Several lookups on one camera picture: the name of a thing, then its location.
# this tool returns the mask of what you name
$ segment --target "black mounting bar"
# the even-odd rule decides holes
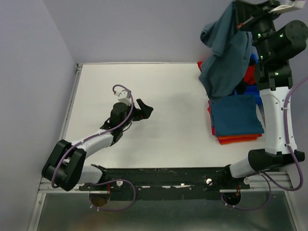
[[[220,190],[249,189],[243,178],[225,176],[223,167],[194,168],[110,168],[105,169],[102,182],[114,179],[130,181],[136,188],[136,200],[220,200]],[[106,191],[107,185],[80,186],[81,191]],[[130,185],[111,183],[110,200],[131,200]]]

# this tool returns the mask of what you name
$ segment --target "orange cloth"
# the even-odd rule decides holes
[[[240,139],[229,139],[229,140],[219,140],[218,141],[220,144],[227,144],[227,143],[236,143],[236,142],[243,142],[243,141],[255,141],[257,137],[247,137],[247,138],[240,138]]]

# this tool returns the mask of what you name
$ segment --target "stack of folded cloths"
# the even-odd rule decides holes
[[[212,134],[220,144],[253,141],[264,133],[252,95],[231,95],[218,102],[209,101],[207,110],[211,117]]]

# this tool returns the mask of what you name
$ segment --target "screw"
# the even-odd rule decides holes
[[[123,184],[123,181],[121,181],[121,180],[116,182],[116,185],[119,186],[119,187],[122,186],[122,184]]]
[[[206,179],[206,184],[208,185],[208,186],[211,186],[212,184],[213,184],[213,181],[212,181],[212,179],[210,179],[210,178],[208,178],[208,179]]]

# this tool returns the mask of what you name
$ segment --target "red cloth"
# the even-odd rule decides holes
[[[201,64],[202,64],[203,62],[197,62],[197,64],[198,64],[198,68],[200,69],[200,71],[201,71]]]
[[[255,65],[248,66],[246,74],[244,76],[244,82],[248,85],[254,85],[256,84],[255,81]]]

